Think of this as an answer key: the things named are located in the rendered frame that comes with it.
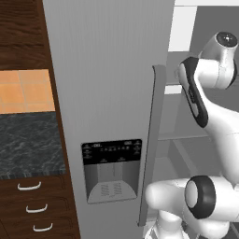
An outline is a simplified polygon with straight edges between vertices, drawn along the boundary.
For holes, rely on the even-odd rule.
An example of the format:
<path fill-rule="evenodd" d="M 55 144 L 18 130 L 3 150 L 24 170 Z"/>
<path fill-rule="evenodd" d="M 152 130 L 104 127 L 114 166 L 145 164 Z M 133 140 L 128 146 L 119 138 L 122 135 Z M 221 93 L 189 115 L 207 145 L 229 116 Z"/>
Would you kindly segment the grey fridge door with dispenser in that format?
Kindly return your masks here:
<path fill-rule="evenodd" d="M 89 204 L 81 146 L 148 140 L 175 0 L 43 0 L 81 239 L 142 239 L 139 198 Z"/>

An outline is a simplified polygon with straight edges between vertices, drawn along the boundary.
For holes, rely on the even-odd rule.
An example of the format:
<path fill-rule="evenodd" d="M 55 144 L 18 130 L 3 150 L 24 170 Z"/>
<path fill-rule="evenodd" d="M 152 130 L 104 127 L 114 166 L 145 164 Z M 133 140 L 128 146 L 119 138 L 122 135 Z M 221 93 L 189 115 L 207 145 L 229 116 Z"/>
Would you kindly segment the dark wood drawer front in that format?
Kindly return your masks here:
<path fill-rule="evenodd" d="M 0 202 L 0 218 L 45 218 L 70 210 L 70 203 L 63 196 L 37 197 Z"/>
<path fill-rule="evenodd" d="M 39 181 L 41 181 L 41 187 L 38 190 L 20 191 L 17 189 L 19 183 L 22 187 L 29 187 L 37 185 Z M 64 175 L 5 179 L 0 180 L 0 202 L 15 198 L 46 197 L 66 189 L 67 177 Z"/>
<path fill-rule="evenodd" d="M 34 232 L 33 226 L 46 228 L 48 232 Z M 9 239 L 79 239 L 77 228 L 69 217 L 4 219 L 4 229 Z"/>

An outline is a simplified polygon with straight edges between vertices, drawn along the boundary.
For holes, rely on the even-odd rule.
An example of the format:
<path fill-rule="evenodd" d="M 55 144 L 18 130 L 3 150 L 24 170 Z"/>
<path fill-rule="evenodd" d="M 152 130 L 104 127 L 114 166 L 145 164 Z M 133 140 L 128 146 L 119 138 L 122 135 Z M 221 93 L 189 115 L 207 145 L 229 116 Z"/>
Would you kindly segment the dark wood wall cupboard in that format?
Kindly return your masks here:
<path fill-rule="evenodd" d="M 43 0 L 0 0 L 0 70 L 49 69 Z"/>

